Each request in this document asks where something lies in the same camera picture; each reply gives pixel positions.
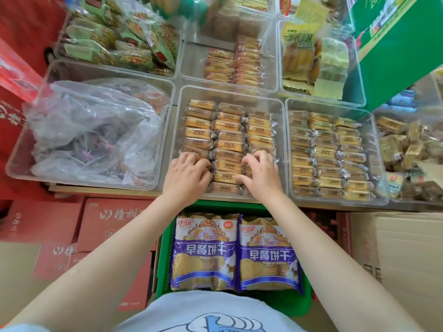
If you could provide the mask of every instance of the green plastic basket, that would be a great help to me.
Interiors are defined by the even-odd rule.
[[[268,210],[262,204],[233,203],[223,201],[197,201],[187,207],[186,212],[207,212],[215,214],[241,213],[246,216],[270,217]],[[169,288],[170,264],[172,254],[172,243],[174,240],[175,219],[164,231],[160,248],[158,264],[158,285],[156,298],[172,292]],[[311,284],[306,276],[302,276],[302,296],[295,290],[281,291],[245,291],[241,295],[256,298],[265,302],[270,307],[282,312],[289,317],[303,316],[309,311],[312,302]]]

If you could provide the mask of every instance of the red cardboard box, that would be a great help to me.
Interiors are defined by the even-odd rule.
[[[70,256],[68,270],[79,263],[89,253],[74,253]],[[142,264],[137,277],[126,294],[123,302],[118,307],[119,311],[129,311],[146,307],[149,280],[151,276],[152,253],[149,253],[146,261]]]
[[[33,278],[54,280],[68,270],[69,259],[77,244],[43,243],[37,257]]]
[[[76,236],[81,211],[82,203],[13,201],[0,227],[0,240],[69,245]]]
[[[78,235],[77,250],[79,252],[93,251],[151,203],[151,200],[87,199]]]

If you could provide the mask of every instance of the white t-shirt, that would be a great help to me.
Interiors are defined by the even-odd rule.
[[[283,313],[249,297],[215,291],[168,293],[114,332],[303,332]],[[4,332],[42,332],[21,325]]]

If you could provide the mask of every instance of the green crate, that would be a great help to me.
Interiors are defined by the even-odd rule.
[[[222,201],[202,201],[187,207],[186,212],[207,212],[215,214],[242,213],[247,216],[270,217],[268,210],[261,204],[233,203]],[[160,248],[157,271],[158,285],[156,298],[172,292],[169,288],[172,243],[174,240],[175,219],[164,231]],[[259,299],[283,314],[296,317],[309,311],[312,302],[311,284],[306,276],[302,276],[304,295],[295,290],[281,291],[246,291],[241,295]]]

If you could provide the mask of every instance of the person's left hand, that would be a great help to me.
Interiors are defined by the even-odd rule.
[[[196,153],[181,153],[169,164],[163,195],[167,195],[171,203],[178,203],[180,209],[195,203],[211,181],[209,167],[211,162],[198,160]]]

